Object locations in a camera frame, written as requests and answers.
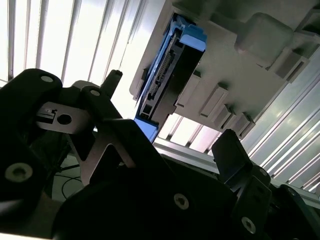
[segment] hole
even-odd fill
[[[71,118],[71,116],[69,116],[67,114],[62,114],[62,115],[58,116],[57,121],[61,125],[68,125],[69,123],[71,123],[72,118]]]
[[[181,205],[185,205],[186,201],[183,199],[183,198],[178,198],[178,202],[181,204]]]
[[[26,175],[26,170],[24,170],[22,167],[17,167],[13,170],[13,175],[16,177],[22,177]]]
[[[90,93],[94,96],[100,96],[100,92],[96,91],[96,90],[91,90]]]
[[[47,83],[52,83],[54,80],[49,76],[41,76],[42,81],[45,81]]]
[[[248,228],[250,228],[250,229],[252,228],[251,223],[250,223],[250,222],[248,222],[248,221],[246,221],[246,222],[245,222],[245,225],[246,225]]]

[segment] black plastic part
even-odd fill
[[[104,92],[109,99],[112,98],[120,80],[122,72],[119,70],[111,70],[104,82],[101,84],[100,90]]]
[[[44,81],[41,79],[43,76],[50,77],[53,81]],[[3,205],[0,210],[1,217],[12,217],[19,210],[19,219],[37,204],[47,173],[21,133],[32,128],[37,110],[45,102],[57,99],[61,88],[61,81],[51,73],[28,69],[0,89],[0,112],[6,116],[0,119],[0,136],[3,139],[0,146],[0,205]],[[31,166],[32,176],[20,183],[6,179],[5,171],[14,163]]]

